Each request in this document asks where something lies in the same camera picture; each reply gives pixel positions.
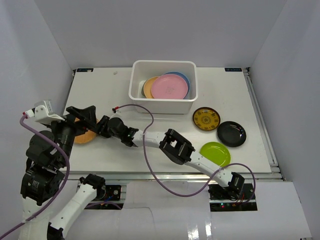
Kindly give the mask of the orange woven round plate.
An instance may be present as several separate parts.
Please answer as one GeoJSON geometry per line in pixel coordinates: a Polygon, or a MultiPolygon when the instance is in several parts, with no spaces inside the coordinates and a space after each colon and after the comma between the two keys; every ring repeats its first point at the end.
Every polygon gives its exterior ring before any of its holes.
{"type": "Polygon", "coordinates": [[[84,134],[78,135],[74,138],[74,143],[77,145],[84,145],[92,142],[97,137],[97,134],[91,130],[86,131],[84,134]]]}

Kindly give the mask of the tan yellow round plate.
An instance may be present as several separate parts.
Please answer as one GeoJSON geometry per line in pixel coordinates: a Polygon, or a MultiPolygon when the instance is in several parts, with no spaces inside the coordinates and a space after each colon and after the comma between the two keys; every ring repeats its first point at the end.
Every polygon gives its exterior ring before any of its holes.
{"type": "Polygon", "coordinates": [[[157,80],[158,78],[159,78],[158,76],[151,77],[144,83],[142,88],[142,93],[147,99],[154,98],[152,94],[152,86],[155,80],[157,80]]]}

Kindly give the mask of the pink round plate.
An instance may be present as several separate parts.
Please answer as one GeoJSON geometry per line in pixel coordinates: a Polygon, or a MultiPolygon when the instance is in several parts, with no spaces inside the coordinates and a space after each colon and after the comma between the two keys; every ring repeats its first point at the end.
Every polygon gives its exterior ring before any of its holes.
{"type": "Polygon", "coordinates": [[[151,86],[154,99],[183,100],[188,91],[187,82],[176,74],[159,76],[151,86]]]}

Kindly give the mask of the blue round plate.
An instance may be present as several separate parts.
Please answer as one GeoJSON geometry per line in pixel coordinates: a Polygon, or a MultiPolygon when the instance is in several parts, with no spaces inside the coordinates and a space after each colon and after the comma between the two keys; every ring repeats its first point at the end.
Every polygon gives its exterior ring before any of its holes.
{"type": "Polygon", "coordinates": [[[177,76],[181,77],[182,79],[184,79],[184,81],[187,84],[187,93],[186,93],[184,99],[187,99],[187,95],[190,93],[190,80],[183,73],[177,72],[177,71],[166,72],[163,75],[177,75],[177,76]]]}

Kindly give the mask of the lime green round plate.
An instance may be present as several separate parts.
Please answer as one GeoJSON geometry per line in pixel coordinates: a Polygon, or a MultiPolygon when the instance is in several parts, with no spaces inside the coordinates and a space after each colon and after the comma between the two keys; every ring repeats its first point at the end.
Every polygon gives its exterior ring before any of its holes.
{"type": "Polygon", "coordinates": [[[219,142],[205,143],[199,153],[220,167],[225,167],[231,163],[231,154],[226,146],[219,142]]]}

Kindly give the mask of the black round plate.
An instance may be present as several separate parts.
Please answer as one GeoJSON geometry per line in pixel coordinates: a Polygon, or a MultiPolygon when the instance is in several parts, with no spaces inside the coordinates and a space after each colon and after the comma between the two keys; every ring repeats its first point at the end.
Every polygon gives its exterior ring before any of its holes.
{"type": "Polygon", "coordinates": [[[247,133],[239,123],[224,121],[217,128],[217,138],[227,147],[237,148],[246,142],[247,133]]]}

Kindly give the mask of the teal rectangular divided plate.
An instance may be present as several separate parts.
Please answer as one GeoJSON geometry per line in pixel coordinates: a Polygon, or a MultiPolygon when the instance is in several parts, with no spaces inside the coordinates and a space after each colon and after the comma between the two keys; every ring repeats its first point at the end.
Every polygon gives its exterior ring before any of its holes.
{"type": "Polygon", "coordinates": [[[141,81],[140,83],[139,83],[139,94],[140,94],[140,96],[141,96],[141,98],[145,98],[146,96],[145,96],[145,93],[144,93],[144,86],[145,86],[145,80],[143,80],[143,81],[141,81]]]}

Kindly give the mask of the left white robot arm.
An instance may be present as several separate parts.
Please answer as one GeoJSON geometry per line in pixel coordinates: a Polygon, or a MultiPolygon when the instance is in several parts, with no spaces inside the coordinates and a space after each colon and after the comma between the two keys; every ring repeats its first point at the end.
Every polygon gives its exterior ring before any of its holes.
{"type": "Polygon", "coordinates": [[[33,132],[26,151],[26,170],[21,182],[23,225],[20,240],[63,240],[74,221],[94,199],[105,196],[106,181],[89,174],[55,219],[51,203],[64,188],[70,174],[70,155],[75,138],[97,126],[94,105],[80,109],[70,106],[67,115],[55,114],[42,103],[25,111],[20,124],[33,132]]]}

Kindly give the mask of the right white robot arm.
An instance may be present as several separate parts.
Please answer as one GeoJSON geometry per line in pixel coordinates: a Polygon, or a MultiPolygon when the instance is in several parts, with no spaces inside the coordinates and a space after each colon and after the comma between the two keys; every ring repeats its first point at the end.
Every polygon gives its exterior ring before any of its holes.
{"type": "Polygon", "coordinates": [[[174,129],[170,128],[167,132],[143,131],[126,126],[119,117],[104,116],[92,131],[105,138],[117,138],[128,147],[160,149],[173,163],[189,166],[211,177],[227,198],[236,200],[244,193],[245,179],[242,175],[201,155],[189,140],[174,129]]]}

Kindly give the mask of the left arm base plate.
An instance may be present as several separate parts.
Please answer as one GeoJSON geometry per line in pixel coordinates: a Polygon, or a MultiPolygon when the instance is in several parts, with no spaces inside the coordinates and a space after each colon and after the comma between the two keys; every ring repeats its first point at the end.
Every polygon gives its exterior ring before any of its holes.
{"type": "Polygon", "coordinates": [[[81,184],[89,184],[96,190],[93,202],[86,206],[89,210],[121,210],[123,204],[116,203],[121,199],[121,185],[106,184],[106,180],[94,174],[79,179],[81,184]]]}

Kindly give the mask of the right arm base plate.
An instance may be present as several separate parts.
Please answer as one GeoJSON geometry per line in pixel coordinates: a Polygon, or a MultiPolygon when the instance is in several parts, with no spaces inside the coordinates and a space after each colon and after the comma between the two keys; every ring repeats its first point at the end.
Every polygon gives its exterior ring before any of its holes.
{"type": "Polygon", "coordinates": [[[236,197],[227,196],[223,194],[222,190],[218,184],[208,186],[211,212],[254,212],[258,210],[255,195],[246,203],[254,192],[251,183],[245,183],[242,194],[236,197]]]}

